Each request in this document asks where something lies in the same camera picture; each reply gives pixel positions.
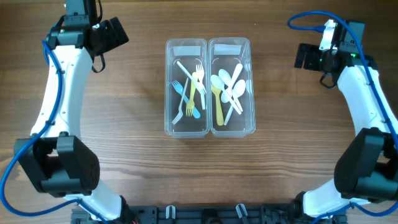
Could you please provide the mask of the white side-lying fork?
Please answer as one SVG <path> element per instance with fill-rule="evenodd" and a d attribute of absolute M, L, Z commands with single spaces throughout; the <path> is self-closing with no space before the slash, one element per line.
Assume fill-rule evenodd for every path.
<path fill-rule="evenodd" d="M 176 81 L 176 80 L 173 81 L 173 82 L 172 82 L 172 86 L 173 86 L 173 88 L 175 89 L 175 91 L 176 91 L 178 94 L 182 95 L 182 93 L 183 93 L 183 86 L 182 86 L 178 81 Z M 188 103 L 188 97 L 187 97 L 186 95 L 184 95 L 184 102 L 185 102 L 186 104 Z M 194 108 L 193 108 L 193 117 L 194 117 L 195 119 L 199 119 L 200 116 L 201 116 L 200 112 L 197 110 L 196 107 L 194 107 Z"/>
<path fill-rule="evenodd" d="M 184 95 L 185 95 L 185 92 L 187 90 L 187 84 L 188 84 L 188 80 L 186 80 L 185 86 L 183 88 L 183 93 L 181 95 L 181 100 L 180 100 L 180 103 L 179 103 L 179 106 L 178 106 L 178 114 L 176 115 L 176 117 L 172 121 L 172 124 L 177 124 L 180 121 L 180 119 L 182 118 L 182 116 L 183 116 L 182 103 L 184 101 Z"/>

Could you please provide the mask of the short white spoon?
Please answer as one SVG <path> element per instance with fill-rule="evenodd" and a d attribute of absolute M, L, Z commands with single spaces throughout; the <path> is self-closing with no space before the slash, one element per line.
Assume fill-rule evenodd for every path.
<path fill-rule="evenodd" d="M 231 76 L 231 82 L 230 85 L 233 88 L 233 85 L 235 84 L 236 80 L 239 77 L 239 74 L 241 73 L 243 69 L 243 65 L 241 63 L 238 63 L 234 69 L 233 75 Z"/>

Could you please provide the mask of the white plastic fork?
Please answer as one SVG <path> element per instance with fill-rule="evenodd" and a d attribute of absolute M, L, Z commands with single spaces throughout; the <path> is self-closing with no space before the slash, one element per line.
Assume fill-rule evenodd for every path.
<path fill-rule="evenodd" d="M 204 76 L 205 76 L 205 71 L 204 71 L 204 68 L 203 68 L 203 66 L 202 66 L 202 64 L 198 64 L 197 66 L 196 66 L 196 73 L 197 73 L 197 78 L 198 78 L 198 82 L 202 85 L 202 87 L 203 87 L 203 90 L 201 91 L 201 107 L 202 107 L 202 109 L 203 110 L 205 110 L 206 109 L 206 103 L 205 103 L 205 93 L 206 93 L 206 90 L 205 90 L 205 87 L 204 87 L 204 84 L 203 84 L 203 79 L 204 79 Z"/>

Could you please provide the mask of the white plastic spoon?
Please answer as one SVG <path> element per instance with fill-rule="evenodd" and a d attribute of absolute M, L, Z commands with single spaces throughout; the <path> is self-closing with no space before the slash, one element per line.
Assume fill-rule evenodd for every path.
<path fill-rule="evenodd" d="M 237 104 L 240 111 L 243 112 L 243 108 L 238 100 L 238 94 L 232 89 L 232 87 L 230 85 L 230 82 L 231 82 L 230 74 L 226 70 L 220 69 L 218 72 L 218 76 L 222 79 L 224 84 L 227 85 L 227 88 L 225 89 L 227 91 L 227 93 L 231 95 L 232 99 Z"/>
<path fill-rule="evenodd" d="M 241 114 L 241 111 L 238 108 L 237 104 L 234 102 L 231 95 L 228 94 L 227 91 L 225 90 L 224 82 L 222 81 L 222 79 L 217 75 L 211 75 L 211 83 L 226 95 L 228 101 L 231 103 L 231 106 L 237 111 L 238 114 Z"/>

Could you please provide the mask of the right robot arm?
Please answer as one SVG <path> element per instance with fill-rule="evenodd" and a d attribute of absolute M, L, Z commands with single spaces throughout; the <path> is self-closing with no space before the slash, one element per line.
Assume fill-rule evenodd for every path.
<path fill-rule="evenodd" d="M 329 219 L 349 208 L 370 216 L 384 212 L 364 209 L 369 203 L 397 202 L 397 119 L 379 83 L 377 63 L 363 53 L 364 23 L 332 17 L 312 27 L 322 33 L 319 45 L 300 44 L 295 67 L 323 72 L 329 88 L 342 92 L 353 120 L 355 137 L 335 166 L 333 178 L 294 202 L 296 218 Z"/>

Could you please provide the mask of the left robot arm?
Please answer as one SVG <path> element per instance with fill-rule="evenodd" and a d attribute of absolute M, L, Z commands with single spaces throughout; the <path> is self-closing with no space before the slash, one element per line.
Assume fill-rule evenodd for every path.
<path fill-rule="evenodd" d="M 36 191 L 77 203 L 100 223 L 132 223 L 125 199 L 100 179 L 97 156 L 81 140 L 80 116 L 94 60 L 125 44 L 117 17 L 104 20 L 97 0 L 65 3 L 66 13 L 42 42 L 49 77 L 39 116 L 27 139 L 18 139 L 19 164 Z"/>

